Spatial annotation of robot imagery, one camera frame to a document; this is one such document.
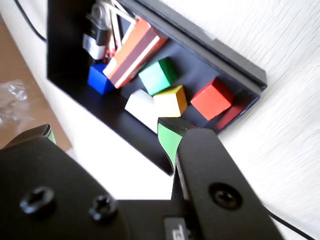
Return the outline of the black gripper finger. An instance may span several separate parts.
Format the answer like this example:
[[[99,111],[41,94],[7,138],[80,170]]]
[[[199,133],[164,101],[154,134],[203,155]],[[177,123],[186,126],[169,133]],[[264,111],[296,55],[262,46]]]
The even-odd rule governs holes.
[[[127,239],[117,202],[50,134],[26,130],[0,151],[1,239]]]
[[[204,240],[280,240],[282,235],[216,133],[179,117],[160,117],[157,136],[166,151],[180,137],[172,168],[194,209]]]

